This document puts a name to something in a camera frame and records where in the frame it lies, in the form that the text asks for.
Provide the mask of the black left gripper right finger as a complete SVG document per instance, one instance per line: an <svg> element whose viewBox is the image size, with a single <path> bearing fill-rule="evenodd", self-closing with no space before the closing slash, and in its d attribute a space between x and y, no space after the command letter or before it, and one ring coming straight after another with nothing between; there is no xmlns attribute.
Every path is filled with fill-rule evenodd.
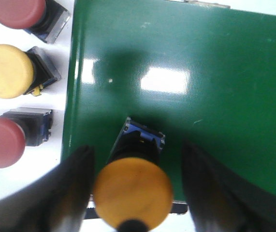
<svg viewBox="0 0 276 232"><path fill-rule="evenodd" d="M276 232L276 195L250 183L199 146L182 145L182 186L198 232Z"/></svg>

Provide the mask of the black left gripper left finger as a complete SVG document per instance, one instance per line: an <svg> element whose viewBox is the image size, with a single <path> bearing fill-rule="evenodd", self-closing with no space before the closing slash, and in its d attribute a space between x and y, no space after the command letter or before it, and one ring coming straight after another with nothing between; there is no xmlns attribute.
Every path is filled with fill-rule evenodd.
<svg viewBox="0 0 276 232"><path fill-rule="evenodd" d="M81 146L46 175L0 200L0 232L79 231L94 166L94 149Z"/></svg>

